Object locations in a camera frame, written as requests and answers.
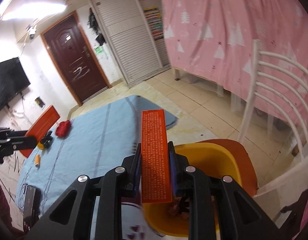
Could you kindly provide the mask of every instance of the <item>door handle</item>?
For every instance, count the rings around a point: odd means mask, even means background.
[[[84,46],[83,49],[84,49],[84,50],[82,51],[82,53],[85,53],[87,57],[90,57],[91,55],[90,55],[90,53],[88,52],[87,47]]]

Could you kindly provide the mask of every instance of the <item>tiled floor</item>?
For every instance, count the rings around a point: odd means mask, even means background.
[[[167,132],[168,139],[174,141],[175,145],[215,137],[236,140],[244,107],[233,112],[231,95],[227,91],[220,97],[217,93],[202,88],[210,89],[213,84],[201,81],[190,84],[186,81],[186,76],[181,78],[182,80],[175,81],[172,70],[168,70],[131,89],[120,83],[85,103],[72,114],[72,118],[126,96],[138,94],[179,118],[177,125]],[[285,142],[289,135],[290,130],[278,131],[275,127],[268,133],[267,119],[253,115],[243,145],[251,158],[260,186],[299,162],[298,157],[294,158],[288,153]]]

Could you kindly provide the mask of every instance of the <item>television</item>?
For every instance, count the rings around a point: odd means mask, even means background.
[[[19,58],[0,63],[0,110],[30,85]]]

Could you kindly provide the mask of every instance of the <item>red object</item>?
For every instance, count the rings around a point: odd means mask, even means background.
[[[164,110],[142,112],[142,203],[172,202]]]
[[[55,134],[57,137],[65,137],[70,131],[72,124],[70,120],[66,120],[65,122],[60,122],[57,126]]]
[[[59,118],[60,115],[57,113],[54,106],[49,106],[49,108],[41,114],[41,116],[36,120],[25,135],[34,136],[36,141],[39,142]],[[26,158],[30,156],[32,151],[33,149],[20,150]]]

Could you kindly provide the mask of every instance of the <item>pink bed sheet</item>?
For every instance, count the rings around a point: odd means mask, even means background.
[[[283,54],[308,69],[308,15],[298,0],[162,0],[164,39],[172,66],[222,85],[246,100],[250,86],[252,42],[260,39],[262,50]],[[308,84],[308,78],[293,65],[274,58],[264,61],[282,66]],[[295,80],[265,68],[296,88],[308,103],[308,94]],[[260,80],[285,94],[307,114],[295,95],[282,85]],[[292,109],[268,91],[297,122]],[[272,106],[257,99],[255,106],[284,119]]]

